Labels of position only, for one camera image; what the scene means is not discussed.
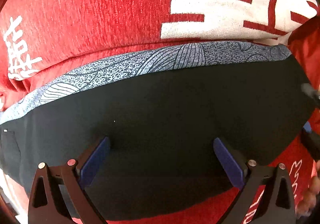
chinese character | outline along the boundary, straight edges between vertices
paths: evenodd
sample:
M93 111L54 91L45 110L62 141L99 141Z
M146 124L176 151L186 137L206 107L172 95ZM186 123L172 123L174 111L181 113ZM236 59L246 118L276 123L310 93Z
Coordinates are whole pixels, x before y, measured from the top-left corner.
M275 28L276 26L276 2L277 0L270 0L268 7L268 25L263 25L259 23L254 23L251 21L244 20L243 26L246 28L256 29L265 31L268 33L276 34L276 35L285 35L287 32L278 30Z
M3 108L4 103L2 103L2 98L0 98L0 110Z
M26 60L23 60L21 55L28 51L28 45L23 39L15 43L23 35L22 30L16 31L16 28L21 21L21 16L18 16L15 20L10 17L9 29L3 36L3 40L8 48L9 56L8 77L9 79L15 79L17 81L30 78L32 73L38 72L39 70L32 69L32 64L42 61L41 57L31 59L29 54L26 55ZM12 43L7 40L10 34L12 34Z

white print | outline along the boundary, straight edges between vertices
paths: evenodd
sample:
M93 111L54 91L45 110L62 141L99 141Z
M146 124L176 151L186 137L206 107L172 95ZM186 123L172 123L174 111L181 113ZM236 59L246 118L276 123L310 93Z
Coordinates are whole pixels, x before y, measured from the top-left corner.
M42 61L41 57L31 59L29 54L26 55L25 61L22 59L22 54L28 51L28 45L23 39L16 43L16 41L23 35L22 30L16 31L16 28L18 25L20 25L21 21L22 16L18 16L15 20L10 17L9 29L4 33L3 36L3 40L8 48L8 77L9 79L16 79L17 81L30 78L31 74L38 72L39 70L32 69L32 65ZM10 34L12 34L12 43L7 40Z
M251 209L252 207L254 207L255 205L257 205L257 204L259 203L259 201L260 201L261 198L262 198L263 192L264 192L264 190L260 193L259 198L257 199L257 201L256 201L255 203L251 204L251 206L250 206L249 209ZM248 223L251 221L251 220L249 220L249 219L254 216L254 214L256 213L256 211L257 211L257 209L255 209L255 210L253 210L253 211L251 211L251 212L248 212L248 213L245 215L246 218L244 219L243 224L248 224Z
M297 195L296 195L296 191L297 191L297 188L298 188L297 180L298 180L298 178L299 178L299 170L300 170L300 168L301 168L301 165L302 165L302 159L301 159L298 163L297 163L297 161L295 161L295 162L292 164L291 170L290 170L290 173L289 173L289 176L290 176L290 175L291 175L291 172L292 172L292 169L293 169L294 166L295 166L295 168L298 168L298 169L296 170L295 174L294 174L295 180L294 180L294 182L293 182L293 184L292 184L292 188L295 187L295 188L294 188L294 192L293 192L294 198L297 197Z
M265 39L276 35L244 27L244 20L267 25L270 0L171 0L170 14L204 15L204 21L176 21L162 23L161 39ZM308 0L317 5L316 0ZM275 28L292 32L301 24L291 20L295 12L307 18L316 15L307 0L277 0Z
M292 188L295 187L294 192L293 192L294 198L297 197L297 195L296 195L295 193L296 193L297 187L298 187L297 181L298 181L299 170L300 170L300 168L301 168L301 165L302 165L302 159L301 159L298 163L297 163L297 161L295 161L295 162L292 164L291 169L290 169L290 173L289 173L289 176L290 176L291 173L292 173L292 169L293 169L294 166L295 166L295 168L297 168L297 170L296 170L296 172L295 172L295 174L294 174L295 180L294 180L294 183L292 184ZM256 201L255 203L251 204L250 209L251 209L252 207L256 206L256 205L259 203L259 201L260 201L261 198L262 198L263 192L264 192L264 190L263 190L263 191L261 192L261 194L259 195L257 201ZM251 219L252 219L252 217L254 216L254 214L256 213L256 211L257 211L257 209L248 212L248 213L245 215L246 218L244 219L243 224L248 224L248 223L251 221Z

blue pad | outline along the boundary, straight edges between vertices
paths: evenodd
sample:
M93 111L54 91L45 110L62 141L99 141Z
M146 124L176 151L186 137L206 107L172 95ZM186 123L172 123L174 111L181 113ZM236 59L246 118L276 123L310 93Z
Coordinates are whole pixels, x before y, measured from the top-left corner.
M90 186L100 165L110 152L110 139L105 137L90 155L80 170L79 185L82 189Z
M232 185L242 189L244 187L244 172L219 138L213 141L213 150Z
M309 121L307 121L307 122L305 123L305 125L303 126L303 128L305 129L305 131L306 131L307 133L311 133L311 132L312 132L311 125L310 125Z

black panel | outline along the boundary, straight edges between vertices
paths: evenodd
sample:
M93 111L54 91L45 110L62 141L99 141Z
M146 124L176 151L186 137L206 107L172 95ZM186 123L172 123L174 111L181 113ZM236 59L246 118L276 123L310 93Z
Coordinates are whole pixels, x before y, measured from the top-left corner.
M300 90L305 82L292 56L152 73L61 98L2 128L15 131L15 178L27 192L40 162L64 164L96 135L108 135L111 154L86 191L107 220L140 219L231 187L212 149L215 137L271 163L314 109Z

black plastic bracket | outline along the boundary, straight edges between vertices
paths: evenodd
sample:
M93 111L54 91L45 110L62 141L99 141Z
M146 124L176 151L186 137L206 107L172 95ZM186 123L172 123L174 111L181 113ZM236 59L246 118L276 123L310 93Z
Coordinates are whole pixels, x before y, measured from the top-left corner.
M234 161L239 162L239 152ZM277 167L247 163L245 185L218 224L241 224L260 185L266 185L252 224L294 224L296 220L293 191L284 164Z
M63 200L59 185L65 185L71 201L83 224L105 224L106 221L95 208L85 190L79 184L79 174L93 154L98 154L93 162L101 161L107 154L110 142L107 137L99 139L88 148L72 165L49 167L47 164L38 168L32 184L29 209L29 224L74 224Z

